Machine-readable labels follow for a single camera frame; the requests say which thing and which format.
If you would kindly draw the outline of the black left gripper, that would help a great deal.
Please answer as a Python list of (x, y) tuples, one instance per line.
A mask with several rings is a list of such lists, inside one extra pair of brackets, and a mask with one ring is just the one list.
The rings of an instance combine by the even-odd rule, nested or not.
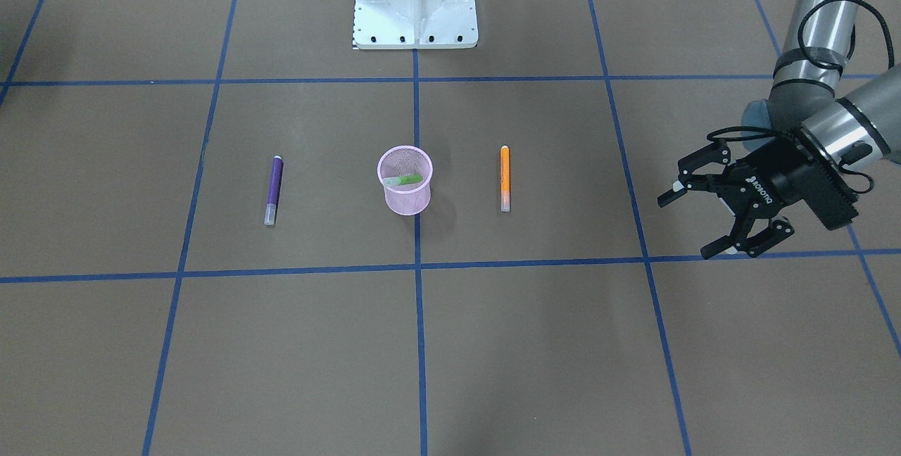
[[(732, 160), (725, 141), (692, 152), (678, 161), (672, 188), (657, 197), (657, 205), (671, 205), (688, 192), (710, 192), (714, 178), (725, 170), (727, 180), (747, 186), (771, 213), (802, 201), (827, 229), (845, 227), (859, 215), (857, 194), (810, 139), (776, 137), (730, 164)], [(700, 254), (705, 260), (723, 253), (756, 258), (794, 235), (794, 226), (784, 216), (734, 213), (731, 231), (702, 246)]]

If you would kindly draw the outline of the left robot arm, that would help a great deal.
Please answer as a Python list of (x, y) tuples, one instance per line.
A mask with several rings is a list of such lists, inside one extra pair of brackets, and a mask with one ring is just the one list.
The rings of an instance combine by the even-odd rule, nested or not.
[[(888, 68), (839, 97), (862, 9), (881, 26)], [(846, 227), (862, 195), (846, 177), (899, 161), (899, 81), (887, 21), (871, 4), (797, 0), (768, 98), (749, 103), (741, 125), (708, 133), (704, 148), (679, 160), (678, 177), (657, 204), (707, 192), (727, 207), (731, 231), (704, 245), (703, 258), (759, 257), (795, 233), (782, 210), (799, 202), (825, 229)]]

